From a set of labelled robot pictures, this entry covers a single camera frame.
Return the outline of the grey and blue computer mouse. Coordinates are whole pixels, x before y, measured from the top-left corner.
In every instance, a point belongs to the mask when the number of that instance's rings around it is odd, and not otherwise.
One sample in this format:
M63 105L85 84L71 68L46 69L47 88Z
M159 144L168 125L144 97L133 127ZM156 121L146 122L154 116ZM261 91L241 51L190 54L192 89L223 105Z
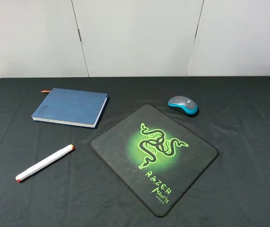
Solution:
M198 114L198 105L192 99L185 96L174 96L168 101L168 106L187 116Z

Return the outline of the blue hardcover notebook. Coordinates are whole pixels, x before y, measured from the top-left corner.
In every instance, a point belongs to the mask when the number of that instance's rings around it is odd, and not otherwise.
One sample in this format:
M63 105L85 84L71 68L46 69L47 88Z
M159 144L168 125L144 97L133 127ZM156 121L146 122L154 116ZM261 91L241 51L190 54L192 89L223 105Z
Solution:
M31 115L34 121L95 128L106 93L53 88Z

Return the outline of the black tablecloth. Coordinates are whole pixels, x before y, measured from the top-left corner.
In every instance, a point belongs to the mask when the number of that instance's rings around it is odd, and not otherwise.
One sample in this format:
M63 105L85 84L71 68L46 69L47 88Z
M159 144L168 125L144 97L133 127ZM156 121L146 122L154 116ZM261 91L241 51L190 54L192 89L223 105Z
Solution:
M109 96L96 129L35 122L40 91ZM174 96L198 105L187 116ZM170 213L158 218L89 143L144 104L202 137L218 158ZM15 177L58 150L74 150L23 181ZM270 77L0 79L0 227L270 227Z

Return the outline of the black green Razer mouse pad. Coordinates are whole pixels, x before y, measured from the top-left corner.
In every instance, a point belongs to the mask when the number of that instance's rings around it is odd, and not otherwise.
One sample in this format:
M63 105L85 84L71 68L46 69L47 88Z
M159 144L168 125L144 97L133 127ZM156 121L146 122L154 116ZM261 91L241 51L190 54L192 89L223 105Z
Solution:
M157 217L170 212L219 154L152 105L104 131L90 147Z

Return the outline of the white marker pen red caps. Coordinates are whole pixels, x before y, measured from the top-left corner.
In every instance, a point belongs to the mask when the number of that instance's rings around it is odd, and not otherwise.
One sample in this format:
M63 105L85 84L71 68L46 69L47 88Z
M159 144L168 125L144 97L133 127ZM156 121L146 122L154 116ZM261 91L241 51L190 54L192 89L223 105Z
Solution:
M17 182L23 181L26 178L30 177L31 175L35 174L36 172L40 171L41 169L45 168L46 166L52 164L54 161L60 159L61 157L65 156L69 152L74 150L74 145L70 144L57 152L51 154L50 156L46 157L45 159L39 161L38 163L34 164L33 166L29 167L22 173L18 174L15 179Z

